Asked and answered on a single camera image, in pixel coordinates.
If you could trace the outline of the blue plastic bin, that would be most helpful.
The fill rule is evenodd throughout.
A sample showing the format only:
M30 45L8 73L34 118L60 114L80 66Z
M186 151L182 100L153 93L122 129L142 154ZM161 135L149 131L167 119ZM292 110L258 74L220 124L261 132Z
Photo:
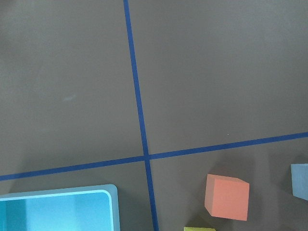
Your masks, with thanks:
M118 231L113 184L1 195L2 231Z

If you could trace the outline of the orange foam block left side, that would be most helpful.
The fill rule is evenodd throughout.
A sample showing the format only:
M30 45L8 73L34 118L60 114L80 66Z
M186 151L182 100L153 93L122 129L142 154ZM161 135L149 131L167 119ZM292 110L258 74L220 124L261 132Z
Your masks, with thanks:
M208 174L205 208L217 218L246 221L250 184L239 178Z

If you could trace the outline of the yellow foam block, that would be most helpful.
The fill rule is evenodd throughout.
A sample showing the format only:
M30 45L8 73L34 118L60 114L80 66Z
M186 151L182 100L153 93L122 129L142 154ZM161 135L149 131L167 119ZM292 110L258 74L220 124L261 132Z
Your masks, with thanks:
M184 231L216 231L213 228L204 228L204 227L184 227Z

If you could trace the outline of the light blue block arm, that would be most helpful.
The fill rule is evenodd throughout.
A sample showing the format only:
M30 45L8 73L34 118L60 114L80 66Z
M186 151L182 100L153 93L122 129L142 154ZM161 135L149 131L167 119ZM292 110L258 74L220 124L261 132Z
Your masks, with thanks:
M293 196L308 200L308 165L291 164Z

